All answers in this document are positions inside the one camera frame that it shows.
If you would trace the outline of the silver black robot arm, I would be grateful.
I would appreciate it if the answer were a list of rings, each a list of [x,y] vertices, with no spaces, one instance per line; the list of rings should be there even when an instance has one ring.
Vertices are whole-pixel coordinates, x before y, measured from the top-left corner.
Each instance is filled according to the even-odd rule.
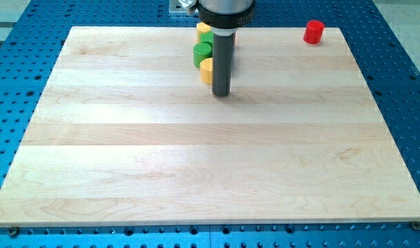
[[[189,0],[183,6],[189,15],[197,10],[214,34],[228,37],[253,20],[255,0]]]

